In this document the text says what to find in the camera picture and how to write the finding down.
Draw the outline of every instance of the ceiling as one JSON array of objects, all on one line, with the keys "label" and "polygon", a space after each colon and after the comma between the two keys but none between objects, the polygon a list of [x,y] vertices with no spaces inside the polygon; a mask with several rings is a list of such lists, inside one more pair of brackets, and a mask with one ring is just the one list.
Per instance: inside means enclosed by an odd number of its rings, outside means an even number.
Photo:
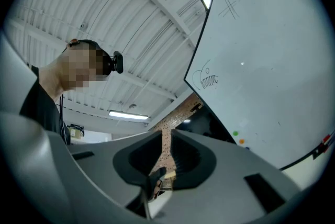
[{"label": "ceiling", "polygon": [[[131,135],[152,127],[192,92],[183,77],[205,16],[200,0],[17,0],[5,30],[37,67],[52,62],[73,38],[97,41],[110,55],[120,51],[123,74],[64,94],[64,119]],[[119,121],[109,110],[150,118]]]}]

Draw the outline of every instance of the person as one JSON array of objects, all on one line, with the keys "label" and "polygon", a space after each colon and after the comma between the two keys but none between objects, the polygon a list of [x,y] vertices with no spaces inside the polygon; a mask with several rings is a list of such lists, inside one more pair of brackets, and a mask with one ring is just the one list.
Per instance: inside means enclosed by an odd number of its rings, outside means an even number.
[{"label": "person", "polygon": [[[70,132],[62,118],[63,93],[88,87],[90,81],[105,80],[113,70],[109,54],[91,40],[72,39],[64,51],[49,65],[37,68],[28,63],[37,80],[20,115],[31,118],[47,131],[59,133],[70,144]],[[60,99],[60,111],[55,102]]]}]

